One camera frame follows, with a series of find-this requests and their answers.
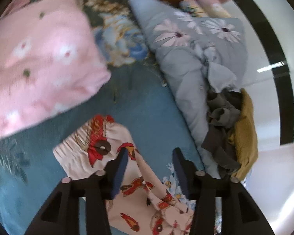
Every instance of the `bed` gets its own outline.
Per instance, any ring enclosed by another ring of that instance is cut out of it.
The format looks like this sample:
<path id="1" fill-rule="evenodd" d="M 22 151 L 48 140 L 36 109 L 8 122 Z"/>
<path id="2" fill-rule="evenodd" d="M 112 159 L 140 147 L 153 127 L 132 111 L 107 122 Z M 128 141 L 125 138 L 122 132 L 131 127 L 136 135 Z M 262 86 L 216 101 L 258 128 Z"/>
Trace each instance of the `bed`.
<path id="1" fill-rule="evenodd" d="M 143 158 L 160 180 L 175 182 L 171 165 L 175 147 L 180 147 L 198 169 L 204 169 L 185 120 L 127 0 L 79 1 L 90 19 L 96 42 L 103 48 L 112 77 L 86 103 L 0 140 L 0 222 L 9 234 L 24 234 L 47 196 L 66 176 L 53 148 L 96 114 L 110 115 L 129 129 Z M 104 50 L 109 29 L 120 21 L 122 26 L 118 29 L 123 32 L 117 34 L 127 43 L 130 56 L 126 58 L 119 54 L 117 45 Z M 176 188 L 168 186 L 173 194 L 180 195 Z M 81 234 L 85 234 L 83 200 L 81 206 Z M 113 228 L 112 231 L 122 234 Z"/>

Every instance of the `mustard yellow towel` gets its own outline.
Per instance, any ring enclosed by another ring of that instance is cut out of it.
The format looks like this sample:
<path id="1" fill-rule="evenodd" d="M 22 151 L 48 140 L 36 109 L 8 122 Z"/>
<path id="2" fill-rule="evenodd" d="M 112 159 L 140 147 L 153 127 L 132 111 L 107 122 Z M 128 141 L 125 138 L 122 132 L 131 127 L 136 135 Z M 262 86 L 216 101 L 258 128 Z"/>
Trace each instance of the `mustard yellow towel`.
<path id="1" fill-rule="evenodd" d="M 258 158 L 257 134 L 254 125 L 253 102 L 245 89 L 241 89 L 243 96 L 240 119 L 234 125 L 234 132 L 230 135 L 230 143 L 235 145 L 237 161 L 241 168 L 232 174 L 243 180 Z"/>

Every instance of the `pile of clothes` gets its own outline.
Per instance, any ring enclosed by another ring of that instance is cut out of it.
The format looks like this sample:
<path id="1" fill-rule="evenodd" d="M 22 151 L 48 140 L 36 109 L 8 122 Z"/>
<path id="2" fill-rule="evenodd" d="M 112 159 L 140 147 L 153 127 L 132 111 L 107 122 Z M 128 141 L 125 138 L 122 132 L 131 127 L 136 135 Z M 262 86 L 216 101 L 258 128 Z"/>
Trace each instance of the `pile of clothes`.
<path id="1" fill-rule="evenodd" d="M 188 234 L 196 203 L 179 186 L 175 147 L 215 178 L 244 179 L 257 158 L 252 102 L 240 89 L 244 30 L 218 1 L 199 1 L 195 18 L 129 0 L 157 67 L 120 2 L 13 0 L 0 19 L 0 221 L 9 233 L 24 233 L 63 176 L 89 177 L 123 147 L 128 166 L 106 209 L 127 234 Z"/>

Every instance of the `pink pillowcase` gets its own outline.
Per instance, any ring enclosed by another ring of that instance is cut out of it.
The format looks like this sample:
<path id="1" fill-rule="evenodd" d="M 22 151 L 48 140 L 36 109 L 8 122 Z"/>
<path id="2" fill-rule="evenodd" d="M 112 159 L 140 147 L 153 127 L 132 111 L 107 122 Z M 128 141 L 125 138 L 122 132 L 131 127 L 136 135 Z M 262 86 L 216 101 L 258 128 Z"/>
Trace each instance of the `pink pillowcase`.
<path id="1" fill-rule="evenodd" d="M 20 10 L 23 6 L 29 4 L 29 2 L 30 0 L 12 0 L 6 7 L 5 11 L 2 13 L 0 18 L 3 18 L 6 15 L 12 14 Z"/>
<path id="2" fill-rule="evenodd" d="M 0 138 L 86 101 L 109 79 L 75 0 L 41 0 L 0 20 Z"/>

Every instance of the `folded clothing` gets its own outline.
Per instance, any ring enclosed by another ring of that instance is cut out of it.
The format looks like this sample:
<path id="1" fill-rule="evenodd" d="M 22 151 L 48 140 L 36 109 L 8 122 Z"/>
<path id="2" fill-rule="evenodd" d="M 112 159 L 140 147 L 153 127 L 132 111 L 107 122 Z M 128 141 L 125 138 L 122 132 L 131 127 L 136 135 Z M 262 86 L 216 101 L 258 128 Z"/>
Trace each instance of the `folded clothing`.
<path id="1" fill-rule="evenodd" d="M 127 234 L 188 234 L 193 210 L 167 191 L 138 152 L 127 128 L 111 116 L 96 115 L 54 150 L 74 180 L 104 169 L 126 148 L 128 164 L 118 194 L 106 200 L 109 224 Z"/>
<path id="2" fill-rule="evenodd" d="M 257 133 L 253 118 L 253 102 L 245 89 L 242 93 L 242 110 L 239 120 L 234 125 L 234 132 L 229 140 L 235 145 L 237 161 L 241 168 L 232 174 L 243 180 L 258 158 Z"/>
<path id="3" fill-rule="evenodd" d="M 86 101 L 109 79 L 75 0 L 41 0 L 0 20 L 0 137 Z"/>

